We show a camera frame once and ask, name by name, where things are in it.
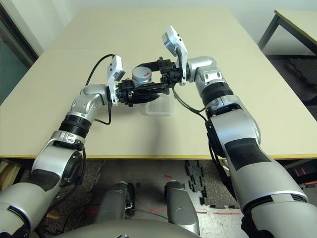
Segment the table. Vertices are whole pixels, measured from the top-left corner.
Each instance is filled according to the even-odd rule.
[[[275,16],[258,46],[261,50],[280,25],[317,55],[317,12],[297,10],[275,10]]]
[[[0,157],[34,158],[103,55],[122,57],[125,78],[140,63],[160,56],[176,60],[161,40],[170,24],[182,36],[190,58],[217,60],[231,89],[258,122],[266,153],[275,159],[317,157],[314,118],[231,12],[209,7],[79,12],[1,105]],[[107,64],[100,64],[91,83],[106,83]],[[194,84],[177,86],[176,91],[192,107],[203,107]],[[120,105],[113,108],[110,126],[94,123],[86,138],[88,158],[210,158],[203,120],[176,100],[170,117],[144,116],[141,110],[141,105]],[[106,107],[98,118],[107,121]]]

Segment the silver motor cylinder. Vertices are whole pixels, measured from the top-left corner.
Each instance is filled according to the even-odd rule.
[[[147,67],[136,67],[132,71],[132,78],[135,87],[139,87],[145,83],[151,83],[152,71]]]

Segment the cable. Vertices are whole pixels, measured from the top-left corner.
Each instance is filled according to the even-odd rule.
[[[65,220],[65,222],[64,222],[63,229],[62,229],[61,232],[62,232],[62,233],[65,232],[66,224],[67,224],[69,218],[71,217],[71,215],[73,215],[76,211],[78,211],[78,209],[83,208],[83,207],[88,207],[88,206],[99,206],[99,204],[86,204],[86,205],[83,205],[83,206],[80,206],[80,207],[76,207],[73,211],[71,211],[71,213],[68,214],[68,216],[67,216],[67,218],[66,218],[66,220]],[[135,209],[135,208],[128,208],[128,209],[129,209],[129,210],[134,210],[134,211],[137,211],[137,212],[143,212],[143,213],[147,213],[147,214],[159,216],[159,217],[162,217],[162,218],[168,220],[167,217],[162,216],[162,215],[160,215],[160,214],[153,213],[153,212],[148,212],[148,211],[144,211],[144,210],[141,210],[141,209]]]
[[[134,211],[137,211],[137,212],[148,213],[148,214],[155,215],[155,216],[158,216],[158,217],[162,217],[162,218],[164,218],[164,219],[168,220],[168,218],[167,218],[167,217],[162,216],[162,215],[160,215],[160,214],[153,213],[153,212],[148,212],[148,211],[144,211],[144,210],[140,210],[140,209],[135,209],[135,208],[128,208],[128,209],[130,209],[130,210],[134,210]]]
[[[94,120],[97,122],[100,122],[102,124],[105,124],[105,125],[110,125],[110,123],[111,123],[111,108],[112,108],[112,103],[109,102],[108,103],[108,114],[109,114],[109,121],[108,122],[104,122],[103,120],[99,120],[97,118],[95,118]]]
[[[91,78],[92,78],[92,76],[93,76],[93,74],[94,74],[96,68],[98,67],[98,65],[99,65],[104,59],[107,59],[108,57],[112,57],[112,58],[113,58],[113,57],[114,57],[114,54],[106,55],[106,56],[100,58],[100,60],[98,60],[98,62],[97,62],[97,63],[95,64],[95,66],[93,67],[93,70],[91,70],[91,73],[89,74],[89,77],[88,77],[88,79],[87,79],[87,82],[86,82],[86,85],[85,85],[85,86],[88,86],[88,84],[89,84],[89,82],[90,82],[90,80],[91,80]]]
[[[190,106],[189,106],[187,103],[185,103],[185,102],[180,98],[180,96],[176,93],[176,91],[175,91],[175,85],[173,85],[172,91],[173,91],[173,94],[174,94],[174,98],[176,98],[176,100],[177,100],[183,107],[185,107],[185,108],[187,108],[188,110],[190,110],[191,112],[193,112],[193,113],[199,115],[201,118],[204,119],[204,121],[207,121],[207,119],[206,119],[203,115],[200,114],[200,112],[202,112],[205,108],[203,108],[203,109],[201,109],[201,110],[196,110],[196,109],[190,107]]]
[[[55,204],[53,204],[52,206],[50,206],[48,208],[48,211],[46,212],[49,213],[51,210],[53,210],[54,208],[56,208],[57,206],[59,206],[62,202],[64,202],[67,198],[70,197],[70,195],[76,190],[76,188],[82,183],[83,178],[84,178],[84,174],[85,174],[85,168],[86,168],[86,150],[85,147],[83,147],[83,168],[82,168],[82,172],[80,175],[80,178],[78,180],[78,182],[76,183],[76,185],[69,191],[68,194],[66,194],[61,200],[57,201]]]
[[[87,207],[87,206],[99,206],[99,204],[86,204],[86,205],[83,205],[80,207],[76,207],[71,213],[68,214],[68,216],[64,222],[63,229],[61,230],[62,233],[65,232],[66,224],[67,224],[69,218],[71,217],[71,215],[73,215],[78,209],[83,208],[83,207]]]
[[[95,66],[93,67],[93,70],[91,70],[91,72],[90,72],[90,74],[89,74],[89,77],[88,77],[88,79],[87,79],[87,82],[86,82],[85,86],[88,86],[88,84],[89,84],[89,82],[90,82],[90,80],[91,80],[91,78],[92,78],[92,76],[93,76],[93,74],[94,74],[96,68],[98,67],[98,65],[99,65],[103,60],[105,60],[105,59],[107,59],[107,58],[109,58],[109,57],[112,57],[112,58],[113,58],[113,57],[114,57],[114,54],[106,55],[106,56],[104,56],[104,57],[101,57],[100,60],[98,60],[98,62],[97,62],[97,63],[95,64]],[[99,119],[94,119],[94,120],[97,121],[97,122],[100,122],[100,123],[102,123],[102,124],[105,124],[105,125],[110,125],[110,123],[111,123],[111,108],[112,108],[112,102],[109,102],[109,103],[108,103],[108,114],[109,114],[109,121],[108,121],[108,122],[105,122],[105,121],[99,120]]]

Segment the white wall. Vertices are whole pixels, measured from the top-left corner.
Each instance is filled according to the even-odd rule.
[[[275,9],[317,11],[316,0],[0,0],[24,35],[42,53],[81,8],[140,6],[224,6],[258,42],[272,20]],[[212,30],[210,23],[206,30]],[[264,53],[312,54],[281,27],[275,32]]]

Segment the metal table frame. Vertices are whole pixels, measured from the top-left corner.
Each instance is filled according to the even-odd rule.
[[[267,27],[266,31],[264,32],[263,36],[261,37],[258,46],[262,51],[270,38],[272,37],[273,33],[277,29],[278,26],[282,26],[285,30],[291,33],[294,37],[296,37],[300,42],[302,42],[307,48],[309,48],[314,54],[317,55],[317,45],[312,42],[309,38],[304,36],[298,29],[296,29],[293,25],[287,22],[285,19],[281,18],[279,15],[275,14],[274,18],[272,19],[271,23]]]

